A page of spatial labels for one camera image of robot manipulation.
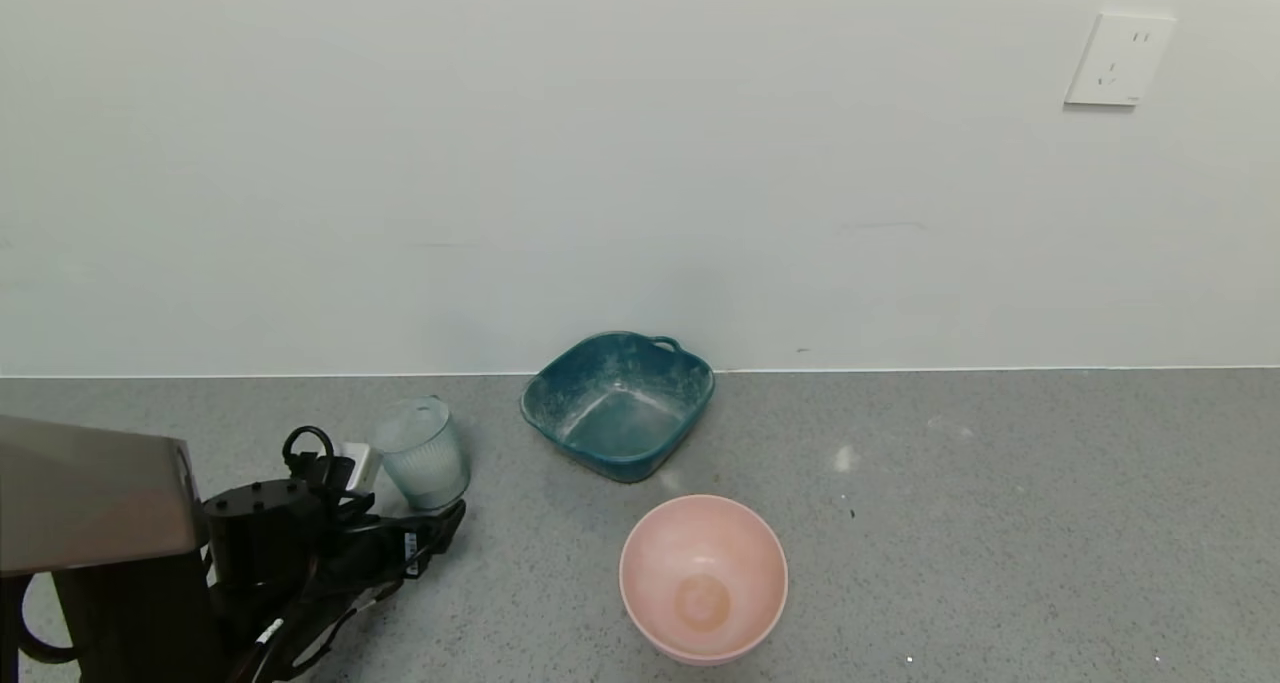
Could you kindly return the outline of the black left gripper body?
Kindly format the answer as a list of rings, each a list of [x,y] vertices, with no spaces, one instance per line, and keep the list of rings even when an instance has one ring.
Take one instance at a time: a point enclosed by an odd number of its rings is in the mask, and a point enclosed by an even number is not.
[[[351,583],[417,579],[431,556],[431,523],[422,515],[379,518],[337,535],[337,570]]]

